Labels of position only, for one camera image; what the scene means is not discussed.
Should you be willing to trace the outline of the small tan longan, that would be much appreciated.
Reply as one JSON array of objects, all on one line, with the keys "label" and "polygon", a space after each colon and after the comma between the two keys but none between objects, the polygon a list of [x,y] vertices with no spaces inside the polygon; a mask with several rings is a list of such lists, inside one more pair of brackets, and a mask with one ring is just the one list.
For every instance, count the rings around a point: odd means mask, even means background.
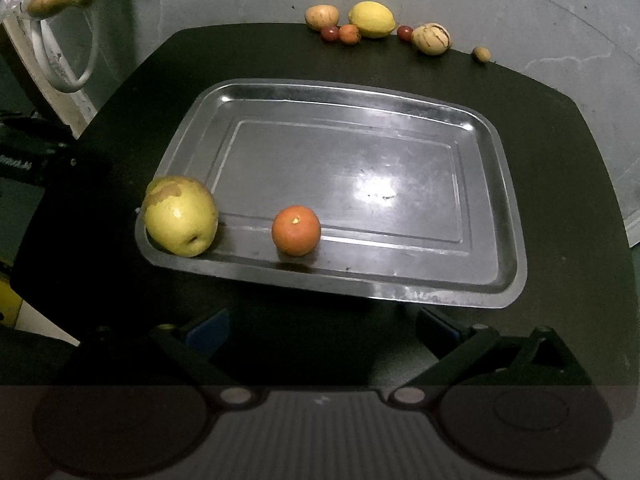
[{"label": "small tan longan", "polygon": [[472,55],[478,62],[488,63],[491,61],[491,52],[486,47],[475,47]]}]

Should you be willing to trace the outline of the silver metal tray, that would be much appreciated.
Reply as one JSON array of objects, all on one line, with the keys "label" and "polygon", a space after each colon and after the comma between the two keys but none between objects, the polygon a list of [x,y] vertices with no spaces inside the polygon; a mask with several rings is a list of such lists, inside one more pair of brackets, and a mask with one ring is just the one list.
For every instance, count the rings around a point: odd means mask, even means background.
[{"label": "silver metal tray", "polygon": [[[467,107],[336,82],[235,79],[184,114],[158,176],[198,179],[219,211],[206,252],[166,252],[162,268],[256,284],[410,304],[503,309],[527,258],[500,136]],[[282,209],[310,208],[312,252],[277,250]]]}]

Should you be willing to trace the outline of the striped pepino melon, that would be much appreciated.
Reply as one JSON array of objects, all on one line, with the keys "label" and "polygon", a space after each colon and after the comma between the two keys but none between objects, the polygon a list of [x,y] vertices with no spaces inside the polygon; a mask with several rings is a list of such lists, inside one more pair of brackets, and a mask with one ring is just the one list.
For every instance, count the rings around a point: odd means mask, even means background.
[{"label": "striped pepino melon", "polygon": [[450,33],[438,23],[426,23],[413,29],[411,41],[427,55],[441,55],[451,47]]}]

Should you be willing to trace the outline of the green yellow pear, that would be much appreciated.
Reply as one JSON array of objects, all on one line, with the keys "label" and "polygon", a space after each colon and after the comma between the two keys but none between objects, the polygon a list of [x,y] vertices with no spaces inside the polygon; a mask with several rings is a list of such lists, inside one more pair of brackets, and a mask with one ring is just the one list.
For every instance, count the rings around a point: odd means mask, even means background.
[{"label": "green yellow pear", "polygon": [[198,179],[186,176],[155,178],[146,187],[142,219],[157,244],[186,258],[205,252],[218,229],[212,193]]}]

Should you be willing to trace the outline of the dark red cherry tomato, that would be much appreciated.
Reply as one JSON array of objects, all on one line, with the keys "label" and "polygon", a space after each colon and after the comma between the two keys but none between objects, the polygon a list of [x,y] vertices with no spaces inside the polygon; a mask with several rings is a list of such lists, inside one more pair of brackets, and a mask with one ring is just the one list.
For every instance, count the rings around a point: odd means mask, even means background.
[{"label": "dark red cherry tomato", "polygon": [[340,39],[340,28],[336,25],[322,27],[321,38],[326,42],[334,42]]}]

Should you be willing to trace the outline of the black table mat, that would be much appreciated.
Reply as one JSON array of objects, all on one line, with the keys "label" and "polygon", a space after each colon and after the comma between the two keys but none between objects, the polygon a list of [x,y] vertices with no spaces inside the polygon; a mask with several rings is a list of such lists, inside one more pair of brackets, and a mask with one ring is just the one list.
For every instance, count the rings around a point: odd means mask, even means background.
[{"label": "black table mat", "polygon": [[366,84],[482,113],[506,150],[528,278],[510,307],[457,309],[454,317],[508,335],[551,326],[596,384],[637,382],[634,267],[608,170],[574,101],[462,53],[431,61],[391,39],[331,47],[302,25],[185,29],[155,50],[44,193],[11,272],[17,292],[117,367],[152,338],[180,338],[226,307],[250,340],[250,378],[273,384],[283,365],[288,377],[322,386],[363,382],[364,363],[390,341],[375,318],[392,320],[399,304],[162,270],[134,244],[134,211],[183,115],[204,89],[238,77]]}]

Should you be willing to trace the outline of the orange tangerine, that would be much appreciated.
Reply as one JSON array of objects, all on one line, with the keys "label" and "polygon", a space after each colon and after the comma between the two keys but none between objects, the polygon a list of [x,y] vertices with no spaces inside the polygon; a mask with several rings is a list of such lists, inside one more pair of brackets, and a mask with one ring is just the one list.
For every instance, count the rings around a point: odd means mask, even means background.
[{"label": "orange tangerine", "polygon": [[293,205],[278,212],[271,226],[271,237],[279,252],[291,257],[309,254],[320,242],[321,224],[308,207]]}]

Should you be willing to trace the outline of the yellow lemon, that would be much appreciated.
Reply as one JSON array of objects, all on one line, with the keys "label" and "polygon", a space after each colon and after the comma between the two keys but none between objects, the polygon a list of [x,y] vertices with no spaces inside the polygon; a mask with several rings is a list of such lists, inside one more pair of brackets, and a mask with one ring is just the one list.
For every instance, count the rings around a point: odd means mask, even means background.
[{"label": "yellow lemon", "polygon": [[376,1],[356,3],[347,14],[350,24],[355,25],[362,36],[382,38],[390,35],[396,28],[393,12],[384,4]]}]

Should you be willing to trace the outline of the small orange persimmon fruit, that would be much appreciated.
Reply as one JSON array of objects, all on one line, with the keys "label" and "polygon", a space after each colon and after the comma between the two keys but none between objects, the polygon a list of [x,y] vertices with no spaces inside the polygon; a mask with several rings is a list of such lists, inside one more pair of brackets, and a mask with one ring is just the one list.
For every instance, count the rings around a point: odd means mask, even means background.
[{"label": "small orange persimmon fruit", "polygon": [[356,25],[346,24],[338,29],[338,39],[343,44],[358,44],[360,41],[360,31]]}]

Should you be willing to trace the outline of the peach coloured round fruit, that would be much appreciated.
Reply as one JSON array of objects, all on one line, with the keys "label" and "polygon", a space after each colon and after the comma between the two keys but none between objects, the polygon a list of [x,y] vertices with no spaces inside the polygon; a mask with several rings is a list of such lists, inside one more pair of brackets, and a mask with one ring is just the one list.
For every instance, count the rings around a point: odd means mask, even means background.
[{"label": "peach coloured round fruit", "polygon": [[305,22],[313,30],[334,26],[340,20],[340,11],[330,4],[316,4],[305,11]]}]

